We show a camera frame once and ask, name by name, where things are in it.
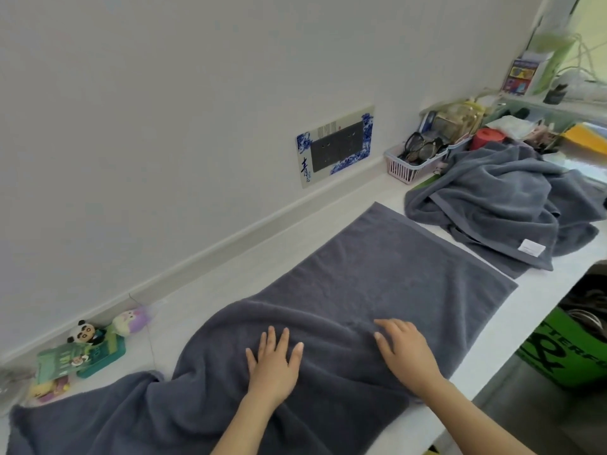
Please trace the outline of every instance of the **crumpled gray towel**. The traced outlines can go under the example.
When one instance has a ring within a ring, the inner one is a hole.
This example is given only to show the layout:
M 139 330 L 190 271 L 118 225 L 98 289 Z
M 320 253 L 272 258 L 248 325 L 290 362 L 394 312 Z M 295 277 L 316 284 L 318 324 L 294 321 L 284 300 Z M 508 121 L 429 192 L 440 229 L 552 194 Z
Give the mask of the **crumpled gray towel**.
M 171 381 L 138 373 L 13 409 L 8 454 L 208 454 L 247 391 L 245 348 L 256 351 L 268 325 L 288 326 L 290 349 L 298 342 L 305 349 L 297 386 L 270 420 L 259 453 L 362 454 L 410 400 L 377 350 L 373 319 L 413 321 L 451 376 L 516 286 L 374 204 L 266 289 L 209 319 Z
M 552 270 L 553 256 L 592 241 L 598 230 L 590 222 L 606 218 L 605 196 L 580 172 L 543 161 L 526 145 L 489 143 L 454 155 L 442 177 L 408 191 L 405 214 L 443 227 L 517 278 L 529 267 Z M 528 252 L 519 250 L 524 240 L 545 249 L 526 243 Z

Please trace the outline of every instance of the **white baseboard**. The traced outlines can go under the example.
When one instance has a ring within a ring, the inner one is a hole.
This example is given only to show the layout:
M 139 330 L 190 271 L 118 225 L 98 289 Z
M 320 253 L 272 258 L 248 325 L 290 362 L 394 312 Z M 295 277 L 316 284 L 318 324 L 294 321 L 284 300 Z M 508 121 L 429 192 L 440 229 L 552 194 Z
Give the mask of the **white baseboard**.
M 286 230 L 295 223 L 321 210 L 352 191 L 362 187 L 376 176 L 385 173 L 383 157 L 359 163 L 345 171 L 333 182 L 301 198 L 295 203 L 278 210 L 272 215 L 240 230 L 238 233 L 198 252 L 192 257 L 167 269 L 150 280 L 139 284 L 125 294 L 102 303 L 95 309 L 78 313 L 73 319 L 55 329 L 33 339 L 0 359 L 0 364 L 9 367 L 31 367 L 35 357 L 43 349 L 65 343 L 69 331 L 85 319 L 98 325 L 107 325 L 112 319 L 137 305 L 151 305 L 165 298 L 180 287 L 198 279 L 213 268 L 246 252 L 270 237 Z

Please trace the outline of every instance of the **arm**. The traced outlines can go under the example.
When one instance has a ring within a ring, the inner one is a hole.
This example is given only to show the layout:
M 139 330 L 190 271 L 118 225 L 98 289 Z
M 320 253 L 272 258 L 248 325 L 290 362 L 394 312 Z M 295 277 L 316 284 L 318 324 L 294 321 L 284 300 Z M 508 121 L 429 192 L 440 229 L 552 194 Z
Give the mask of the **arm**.
M 285 329 L 276 345 L 272 326 L 262 333 L 257 361 L 247 348 L 249 391 L 240 402 L 238 411 L 211 455 L 255 455 L 263 433 L 274 410 L 291 394 L 301 363 L 304 344 L 293 348 L 291 360 L 286 362 L 289 330 Z
M 375 333 L 392 373 L 436 414 L 464 455 L 534 455 L 441 375 L 426 339 L 412 323 L 375 322 L 392 338 L 394 351 L 382 334 Z

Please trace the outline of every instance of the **lavender toy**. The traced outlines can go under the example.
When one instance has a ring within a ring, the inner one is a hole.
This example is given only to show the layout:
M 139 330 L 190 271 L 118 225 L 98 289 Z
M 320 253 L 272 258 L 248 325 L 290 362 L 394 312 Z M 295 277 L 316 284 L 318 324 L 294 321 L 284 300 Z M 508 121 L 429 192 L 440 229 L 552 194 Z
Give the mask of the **lavender toy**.
M 116 316 L 112 325 L 119 336 L 128 337 L 144 328 L 150 318 L 143 308 L 125 311 Z

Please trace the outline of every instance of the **hand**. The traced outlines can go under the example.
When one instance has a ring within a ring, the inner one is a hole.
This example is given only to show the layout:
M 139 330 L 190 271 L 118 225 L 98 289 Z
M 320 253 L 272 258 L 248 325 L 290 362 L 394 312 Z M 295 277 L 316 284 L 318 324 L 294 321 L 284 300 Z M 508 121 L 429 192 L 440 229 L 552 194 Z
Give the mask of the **hand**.
M 394 352 L 385 337 L 375 332 L 377 346 L 388 368 L 402 384 L 424 399 L 429 388 L 444 381 L 426 339 L 409 322 L 399 319 L 376 319 L 375 323 L 382 326 L 392 338 Z
M 301 364 L 304 344 L 298 343 L 293 348 L 291 360 L 286 362 L 286 350 L 289 346 L 289 329 L 282 331 L 278 346 L 276 345 L 276 332 L 270 326 L 268 334 L 262 333 L 259 342 L 257 361 L 253 352 L 247 348 L 247 362 L 249 364 L 249 395 L 267 404 L 270 411 L 276 408 L 291 394 Z

